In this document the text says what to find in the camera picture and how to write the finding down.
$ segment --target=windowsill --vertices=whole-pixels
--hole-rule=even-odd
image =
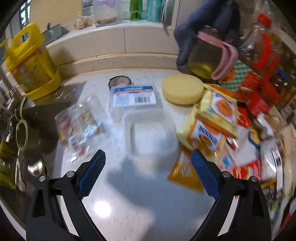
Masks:
[[[161,29],[169,29],[173,30],[172,26],[163,26],[162,23],[155,23],[155,22],[148,22],[146,20],[138,20],[138,21],[129,21],[125,20],[122,23],[114,24],[114,25],[108,25],[103,27],[95,27],[93,24],[92,26],[83,28],[83,29],[76,29],[73,31],[70,31],[69,33],[63,35],[62,37],[58,38],[57,40],[51,42],[47,45],[47,48],[50,48],[52,46],[55,46],[59,43],[65,42],[69,39],[76,38],[81,35],[88,35],[96,31],[102,31],[102,30],[111,30],[111,29],[117,29],[117,28],[161,28]]]

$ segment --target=blue gripper pad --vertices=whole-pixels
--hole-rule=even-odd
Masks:
[[[101,174],[101,171],[106,163],[105,152],[101,151],[96,153],[96,156],[94,156],[92,159],[92,163],[89,165],[78,182],[77,195],[80,200],[82,200],[84,197],[87,197],[91,193],[94,184]]]
[[[213,197],[215,200],[218,199],[219,193],[219,182],[209,169],[206,164],[206,159],[199,150],[194,150],[191,153],[191,164],[200,178],[207,194]]]

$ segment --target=checkered pattern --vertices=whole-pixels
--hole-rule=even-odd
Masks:
[[[218,81],[218,84],[232,92],[235,92],[240,86],[241,82],[245,79],[248,72],[252,71],[252,69],[250,69],[240,60],[236,61],[233,69],[235,70],[234,79],[231,82]]]

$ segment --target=green bottle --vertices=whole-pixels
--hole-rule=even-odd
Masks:
[[[141,18],[143,10],[142,0],[131,0],[130,1],[130,20],[139,20]]]

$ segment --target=yellow jug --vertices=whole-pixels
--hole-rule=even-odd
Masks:
[[[22,42],[26,33],[29,38]],[[50,94],[61,84],[57,67],[35,23],[28,24],[12,39],[12,46],[6,49],[4,56],[8,71],[32,100]]]

